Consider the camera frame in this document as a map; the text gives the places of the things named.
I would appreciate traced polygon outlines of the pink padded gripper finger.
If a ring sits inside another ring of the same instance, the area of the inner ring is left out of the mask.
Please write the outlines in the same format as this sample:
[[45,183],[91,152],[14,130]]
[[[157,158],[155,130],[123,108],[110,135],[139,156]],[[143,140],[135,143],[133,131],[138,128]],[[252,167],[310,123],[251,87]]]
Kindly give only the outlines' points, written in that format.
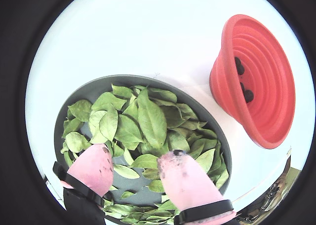
[[232,202],[190,155],[170,151],[157,164],[164,191],[180,211],[175,225],[222,225],[236,217]]
[[63,187],[67,213],[78,225],[104,225],[103,196],[114,180],[112,156],[105,144],[93,144],[65,170],[59,163],[53,172]]

